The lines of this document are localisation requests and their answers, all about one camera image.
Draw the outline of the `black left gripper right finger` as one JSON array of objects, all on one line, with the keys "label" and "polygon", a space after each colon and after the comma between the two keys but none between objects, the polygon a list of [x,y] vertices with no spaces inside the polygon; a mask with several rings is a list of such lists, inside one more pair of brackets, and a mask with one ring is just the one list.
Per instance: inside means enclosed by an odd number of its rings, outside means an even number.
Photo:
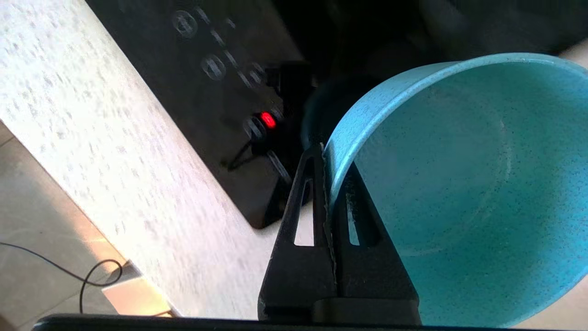
[{"label": "black left gripper right finger", "polygon": [[352,164],[331,217],[338,297],[344,322],[419,325],[419,298],[357,166]]}]

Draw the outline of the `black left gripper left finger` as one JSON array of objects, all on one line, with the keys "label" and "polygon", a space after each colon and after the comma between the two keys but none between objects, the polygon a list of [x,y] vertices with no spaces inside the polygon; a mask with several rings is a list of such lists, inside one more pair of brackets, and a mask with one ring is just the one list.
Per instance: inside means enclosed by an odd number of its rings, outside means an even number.
[{"label": "black left gripper left finger", "polygon": [[[300,158],[259,291],[262,321],[311,321],[315,304],[337,294],[323,149],[315,145]],[[313,198],[314,245],[298,246],[295,237],[307,190]]]}]

